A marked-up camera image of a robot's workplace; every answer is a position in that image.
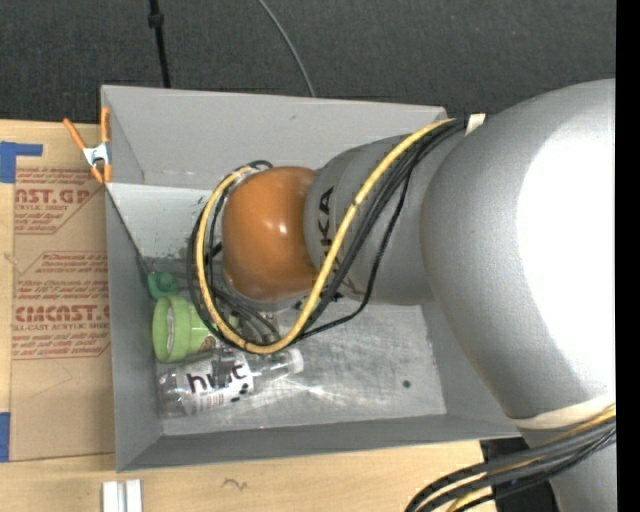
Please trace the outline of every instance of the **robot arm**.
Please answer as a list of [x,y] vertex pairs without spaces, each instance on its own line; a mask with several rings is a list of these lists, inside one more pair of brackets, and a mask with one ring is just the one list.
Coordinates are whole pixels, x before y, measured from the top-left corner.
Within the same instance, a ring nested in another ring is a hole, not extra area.
[[[297,332],[272,345],[231,341],[256,352],[283,348],[335,293],[435,300],[531,446],[615,404],[614,97],[614,81],[576,85],[469,135],[443,121],[393,157],[404,137],[347,151],[317,174],[271,169],[225,189],[231,293],[266,312],[311,290]],[[371,194],[359,196],[387,160]],[[243,217],[259,197],[273,201]],[[242,247],[247,239],[261,250]],[[336,262],[346,270],[332,280]],[[202,279],[201,288],[208,293]],[[616,510],[615,445],[552,485],[564,512]]]

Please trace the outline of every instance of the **gray bin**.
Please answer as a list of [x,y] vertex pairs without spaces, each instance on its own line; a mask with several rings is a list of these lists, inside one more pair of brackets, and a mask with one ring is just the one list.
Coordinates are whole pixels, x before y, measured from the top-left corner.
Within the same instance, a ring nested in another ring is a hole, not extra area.
[[[295,392],[216,414],[161,418],[146,273],[182,278],[187,238],[218,181],[256,159],[319,169],[342,151],[413,132],[446,113],[119,86],[105,86],[102,103],[112,130],[106,208],[118,470],[518,435],[435,303],[369,306],[299,343],[305,371]],[[355,307],[346,301],[331,315]]]

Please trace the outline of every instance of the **green container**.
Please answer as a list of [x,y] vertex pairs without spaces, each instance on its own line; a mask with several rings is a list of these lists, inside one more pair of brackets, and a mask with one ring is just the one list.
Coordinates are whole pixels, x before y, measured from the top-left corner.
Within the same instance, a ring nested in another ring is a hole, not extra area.
[[191,302],[180,295],[165,295],[153,312],[152,335],[156,357],[169,363],[206,350],[211,332]]

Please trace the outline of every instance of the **bottle cap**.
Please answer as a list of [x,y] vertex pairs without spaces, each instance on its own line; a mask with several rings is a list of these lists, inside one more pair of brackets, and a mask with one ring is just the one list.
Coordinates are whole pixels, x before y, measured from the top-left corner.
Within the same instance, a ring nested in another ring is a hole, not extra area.
[[300,373],[304,370],[302,353],[297,348],[290,348],[288,352],[291,359],[291,373]]
[[167,295],[177,295],[180,286],[173,274],[169,272],[154,272],[147,276],[147,286],[151,296],[158,300]]

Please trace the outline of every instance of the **blue tape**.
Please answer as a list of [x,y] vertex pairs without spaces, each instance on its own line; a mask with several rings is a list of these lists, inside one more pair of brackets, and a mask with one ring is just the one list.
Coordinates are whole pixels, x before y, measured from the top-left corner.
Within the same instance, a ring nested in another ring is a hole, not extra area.
[[0,462],[9,462],[9,413],[0,412]]
[[42,144],[0,142],[0,183],[16,182],[18,156],[42,156]]

